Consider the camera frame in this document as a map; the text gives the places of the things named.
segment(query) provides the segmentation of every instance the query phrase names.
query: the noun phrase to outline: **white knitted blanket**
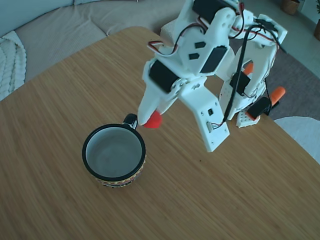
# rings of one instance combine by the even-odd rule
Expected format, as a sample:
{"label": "white knitted blanket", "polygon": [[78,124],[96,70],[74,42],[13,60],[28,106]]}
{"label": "white knitted blanket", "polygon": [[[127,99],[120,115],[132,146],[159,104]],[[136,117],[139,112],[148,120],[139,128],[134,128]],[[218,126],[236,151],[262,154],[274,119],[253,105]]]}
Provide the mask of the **white knitted blanket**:
{"label": "white knitted blanket", "polygon": [[26,50],[15,31],[0,37],[0,101],[25,83]]}

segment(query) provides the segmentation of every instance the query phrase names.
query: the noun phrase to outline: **black mug rim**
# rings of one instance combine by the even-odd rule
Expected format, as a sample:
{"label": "black mug rim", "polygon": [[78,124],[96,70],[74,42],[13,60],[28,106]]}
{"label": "black mug rim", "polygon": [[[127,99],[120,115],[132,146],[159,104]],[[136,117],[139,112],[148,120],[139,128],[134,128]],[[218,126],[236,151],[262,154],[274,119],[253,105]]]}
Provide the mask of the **black mug rim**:
{"label": "black mug rim", "polygon": [[[87,156],[86,156],[86,151],[87,151],[87,147],[88,144],[90,142],[90,140],[92,139],[92,137],[97,134],[98,132],[100,132],[103,129],[107,129],[107,128],[123,128],[126,130],[129,130],[130,132],[132,132],[139,140],[140,144],[141,144],[141,159],[139,161],[139,163],[137,164],[137,166],[129,173],[127,173],[126,175],[123,176],[118,176],[118,177],[106,177],[106,176],[102,176],[98,173],[96,173],[88,164],[87,161]],[[145,141],[143,140],[143,138],[141,137],[141,135],[132,127],[130,127],[128,124],[123,123],[123,124],[118,124],[118,123],[113,123],[113,124],[107,124],[107,125],[103,125],[100,126],[98,128],[96,128],[95,130],[93,130],[89,136],[85,139],[83,147],[82,147],[82,160],[83,160],[83,164],[85,166],[85,168],[97,179],[103,180],[103,181],[107,181],[107,182],[120,182],[123,180],[126,180],[130,177],[132,177],[136,172],[138,172],[138,170],[142,167],[142,165],[145,162],[145,158],[146,158],[146,145],[145,145]]]}

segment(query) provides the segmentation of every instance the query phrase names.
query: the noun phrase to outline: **gray rug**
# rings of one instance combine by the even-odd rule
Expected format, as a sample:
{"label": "gray rug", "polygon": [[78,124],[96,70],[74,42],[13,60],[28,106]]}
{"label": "gray rug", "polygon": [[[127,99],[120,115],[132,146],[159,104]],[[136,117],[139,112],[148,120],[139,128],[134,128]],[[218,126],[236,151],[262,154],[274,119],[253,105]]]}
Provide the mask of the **gray rug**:
{"label": "gray rug", "polygon": [[[230,43],[235,52],[241,44],[241,40]],[[286,95],[270,113],[273,120],[291,116],[320,120],[320,79],[290,54],[278,51],[267,83],[270,92],[278,86],[286,89]]]}

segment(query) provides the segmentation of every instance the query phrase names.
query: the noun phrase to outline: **red gripper tip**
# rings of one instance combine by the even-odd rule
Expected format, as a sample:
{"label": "red gripper tip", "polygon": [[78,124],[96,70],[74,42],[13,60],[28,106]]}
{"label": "red gripper tip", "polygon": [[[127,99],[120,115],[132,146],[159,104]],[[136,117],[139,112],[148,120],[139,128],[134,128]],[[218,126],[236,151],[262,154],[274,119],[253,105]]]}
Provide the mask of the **red gripper tip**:
{"label": "red gripper tip", "polygon": [[162,123],[162,116],[160,115],[159,112],[155,111],[154,113],[152,113],[149,120],[143,126],[148,129],[157,129],[161,126],[161,123]]}

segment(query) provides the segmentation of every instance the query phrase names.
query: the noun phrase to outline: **woven basket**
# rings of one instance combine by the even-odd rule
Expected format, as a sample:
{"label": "woven basket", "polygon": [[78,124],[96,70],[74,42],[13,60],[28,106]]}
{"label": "woven basket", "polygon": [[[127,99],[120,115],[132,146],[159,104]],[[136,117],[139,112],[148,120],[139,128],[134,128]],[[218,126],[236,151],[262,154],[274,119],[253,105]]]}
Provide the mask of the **woven basket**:
{"label": "woven basket", "polygon": [[314,31],[314,36],[316,39],[320,41],[320,20],[318,21],[318,24],[316,25],[315,31]]}
{"label": "woven basket", "polygon": [[299,1],[297,0],[282,0],[282,10],[290,15],[296,14],[299,7]]}

